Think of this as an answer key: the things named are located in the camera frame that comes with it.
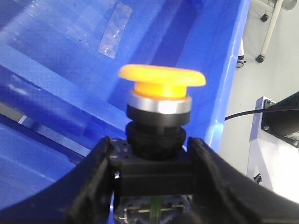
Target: blue plastic bin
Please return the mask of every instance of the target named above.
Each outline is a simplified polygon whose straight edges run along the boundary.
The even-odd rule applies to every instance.
[[[127,63],[203,72],[185,129],[218,151],[249,3],[1,0],[0,101],[26,117],[0,119],[0,209],[61,178],[104,135],[125,138]]]

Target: black cable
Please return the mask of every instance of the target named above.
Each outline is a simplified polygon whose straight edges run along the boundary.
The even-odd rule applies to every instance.
[[[240,117],[240,116],[243,116],[243,115],[254,114],[254,113],[269,113],[269,112],[296,111],[296,110],[299,110],[298,106],[287,106],[287,107],[279,107],[279,108],[258,109],[258,110],[253,110],[253,111],[245,111],[245,112],[241,112],[241,113],[236,113],[236,114],[227,116],[225,118],[225,120]]]

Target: white floor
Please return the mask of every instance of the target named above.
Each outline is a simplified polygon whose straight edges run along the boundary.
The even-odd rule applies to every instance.
[[[243,36],[247,63],[235,73],[227,115],[254,110],[261,96],[278,102],[299,91],[299,4],[281,10],[265,61],[259,55],[269,21],[260,21],[264,10],[251,4]],[[246,174],[253,115],[234,118],[224,125],[220,156]]]

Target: silver metal ring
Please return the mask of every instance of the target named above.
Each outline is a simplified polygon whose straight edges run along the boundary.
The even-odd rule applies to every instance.
[[[158,100],[142,97],[131,91],[128,104],[142,111],[179,114],[191,111],[192,98],[187,95],[186,98],[179,100]]]

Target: yellow mushroom button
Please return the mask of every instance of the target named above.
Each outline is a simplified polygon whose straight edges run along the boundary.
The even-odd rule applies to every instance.
[[[149,98],[184,98],[188,86],[206,84],[199,71],[144,64],[123,66],[120,77],[136,81],[135,92]]]

